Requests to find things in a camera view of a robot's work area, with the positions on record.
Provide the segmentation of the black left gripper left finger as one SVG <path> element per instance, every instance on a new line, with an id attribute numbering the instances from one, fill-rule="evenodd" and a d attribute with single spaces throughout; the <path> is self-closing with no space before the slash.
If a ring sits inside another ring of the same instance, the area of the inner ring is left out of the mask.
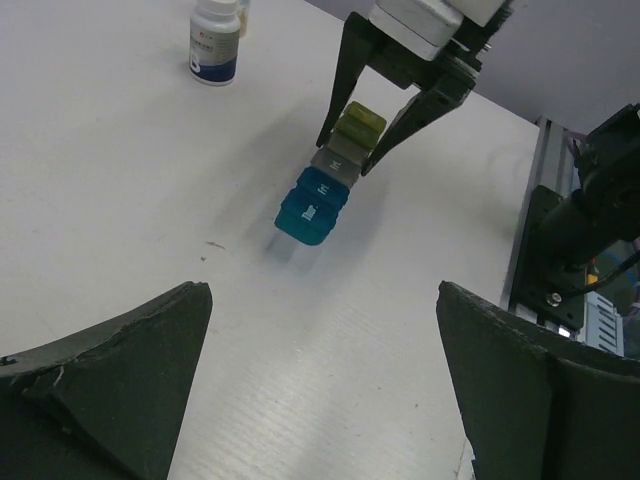
<path id="1" fill-rule="evenodd" d="M 167 478 L 212 309 L 186 282 L 2 357 L 2 478 Z"/>

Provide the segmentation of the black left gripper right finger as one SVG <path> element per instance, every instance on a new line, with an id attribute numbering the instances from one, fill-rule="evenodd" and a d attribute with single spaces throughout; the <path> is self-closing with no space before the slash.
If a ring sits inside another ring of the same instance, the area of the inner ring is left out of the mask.
<path id="1" fill-rule="evenodd" d="M 636 479 L 639 364 L 442 282 L 440 336 L 478 479 Z"/>

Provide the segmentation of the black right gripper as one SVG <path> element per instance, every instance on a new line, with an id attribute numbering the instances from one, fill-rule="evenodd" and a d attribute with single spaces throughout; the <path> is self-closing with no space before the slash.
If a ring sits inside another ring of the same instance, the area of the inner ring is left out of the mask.
<path id="1" fill-rule="evenodd" d="M 512 14 L 512 3 L 508 2 Z M 419 77 L 440 62 L 476 78 L 481 69 L 478 56 L 490 48 L 490 39 L 477 54 L 466 52 L 453 44 L 441 50 L 434 60 L 427 61 L 376 28 L 359 13 L 351 12 L 344 22 L 329 109 L 316 146 L 322 147 L 328 141 L 366 65 L 402 89 L 412 84 L 422 85 Z M 367 158 L 361 175 L 366 176 L 396 146 L 439 119 L 445 110 L 442 98 L 438 86 L 416 94 L 391 122 Z"/>

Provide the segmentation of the weekly pill organizer strip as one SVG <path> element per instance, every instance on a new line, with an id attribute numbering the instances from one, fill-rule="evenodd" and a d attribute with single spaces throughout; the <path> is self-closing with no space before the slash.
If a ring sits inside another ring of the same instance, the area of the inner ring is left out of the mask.
<path id="1" fill-rule="evenodd" d="M 280 205 L 275 226 L 295 240 L 317 246 L 331 233 L 387 121 L 353 101 L 343 111 Z"/>

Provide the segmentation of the clear glass pill bottle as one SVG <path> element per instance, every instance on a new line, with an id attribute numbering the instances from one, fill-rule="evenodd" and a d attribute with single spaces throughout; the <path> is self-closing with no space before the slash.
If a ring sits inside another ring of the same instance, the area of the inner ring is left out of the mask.
<path id="1" fill-rule="evenodd" d="M 240 20 L 240 36 L 241 37 L 244 37 L 247 34 L 250 6 L 251 6 L 250 0 L 238 1 L 238 18 Z"/>

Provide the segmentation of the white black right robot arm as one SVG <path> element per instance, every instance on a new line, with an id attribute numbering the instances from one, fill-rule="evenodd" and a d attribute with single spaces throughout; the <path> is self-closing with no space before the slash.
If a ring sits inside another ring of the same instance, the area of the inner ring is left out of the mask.
<path id="1" fill-rule="evenodd" d="M 417 94 L 375 128 L 361 173 L 462 105 L 479 58 L 513 13 L 509 1 L 377 1 L 344 22 L 326 119 L 325 146 L 367 67 Z M 639 107 L 627 105 L 571 149 L 580 187 L 539 226 L 537 251 L 559 267 L 581 266 L 619 240 L 639 236 Z"/>

